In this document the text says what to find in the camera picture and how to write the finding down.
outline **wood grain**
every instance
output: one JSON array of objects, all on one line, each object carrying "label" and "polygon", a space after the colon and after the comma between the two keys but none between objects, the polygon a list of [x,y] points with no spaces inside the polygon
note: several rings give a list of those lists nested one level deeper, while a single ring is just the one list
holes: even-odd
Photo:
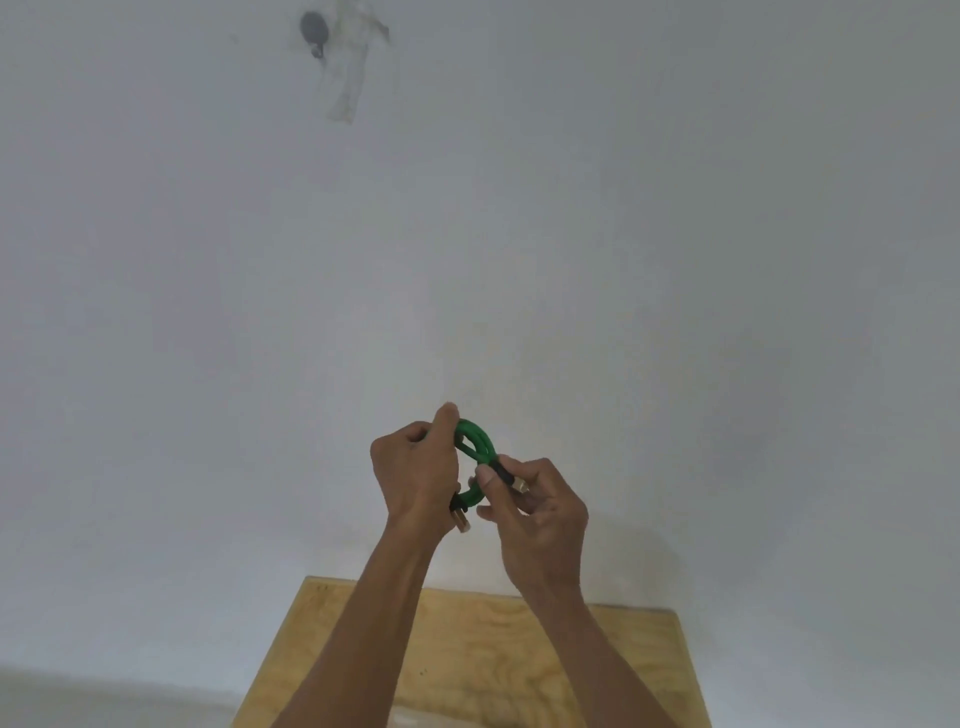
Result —
[{"label": "wood grain", "polygon": [[[353,582],[307,577],[234,728],[268,728],[313,665]],[[590,607],[611,642],[681,728],[709,728],[676,614]],[[573,691],[521,599],[424,589],[396,704],[490,728],[580,726]]]}]

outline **green cable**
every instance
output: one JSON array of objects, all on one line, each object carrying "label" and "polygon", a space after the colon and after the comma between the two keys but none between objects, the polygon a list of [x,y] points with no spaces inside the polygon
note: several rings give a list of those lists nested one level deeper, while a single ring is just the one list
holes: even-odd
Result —
[{"label": "green cable", "polygon": [[[480,429],[478,425],[475,425],[470,420],[461,420],[457,423],[454,435],[456,438],[454,445],[456,445],[460,452],[469,455],[480,465],[489,465],[507,485],[514,484],[514,477],[508,473],[500,464],[500,461],[496,459],[496,450],[493,449],[493,442],[491,442],[490,437]],[[464,440],[468,440],[470,444],[473,445],[473,448],[471,449],[465,445]],[[469,490],[458,493],[450,500],[450,510],[466,511],[468,508],[483,500],[483,498],[483,491],[480,490],[480,486],[476,480],[473,480],[473,482],[470,483]]]}]

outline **finger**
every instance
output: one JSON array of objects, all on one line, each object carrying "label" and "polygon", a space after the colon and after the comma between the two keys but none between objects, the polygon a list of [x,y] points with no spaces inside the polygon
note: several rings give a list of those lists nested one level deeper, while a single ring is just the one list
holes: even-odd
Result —
[{"label": "finger", "polygon": [[407,442],[418,443],[420,440],[426,437],[426,433],[429,431],[430,423],[417,421],[410,423],[405,427],[401,427],[394,433],[394,435],[402,437]]},{"label": "finger", "polygon": [[458,422],[460,422],[460,410],[453,402],[447,402],[437,410],[430,431],[423,442],[432,446],[453,449],[453,431],[457,428]]},{"label": "finger", "polygon": [[497,525],[514,525],[523,518],[510,495],[510,489],[489,465],[477,466],[477,483],[487,497]]},{"label": "finger", "polygon": [[[474,483],[476,483],[476,481],[477,479],[475,477],[472,477],[469,481],[467,481],[467,485],[472,488]],[[513,488],[510,488],[510,487],[507,488],[507,492],[510,493],[510,497],[514,500],[516,507],[519,508],[528,516],[534,511],[536,511],[537,506],[543,502],[543,498],[536,497],[534,494],[529,492],[518,493],[517,491],[515,491]]]},{"label": "finger", "polygon": [[521,463],[510,455],[497,455],[497,458],[508,471],[526,480],[534,492],[540,490],[543,495],[553,497],[573,493],[560,471],[545,457],[526,463]]}]

